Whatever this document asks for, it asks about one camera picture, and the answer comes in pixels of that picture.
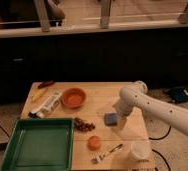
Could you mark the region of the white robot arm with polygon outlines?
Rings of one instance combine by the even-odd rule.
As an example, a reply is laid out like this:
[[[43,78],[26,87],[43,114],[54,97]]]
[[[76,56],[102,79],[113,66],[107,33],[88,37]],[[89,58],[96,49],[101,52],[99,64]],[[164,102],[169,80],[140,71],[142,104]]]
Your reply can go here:
[[[174,127],[188,137],[188,109],[167,103],[147,95],[148,87],[143,81],[131,82],[119,91],[115,103],[118,126],[125,126],[126,117],[134,107],[140,108]]]

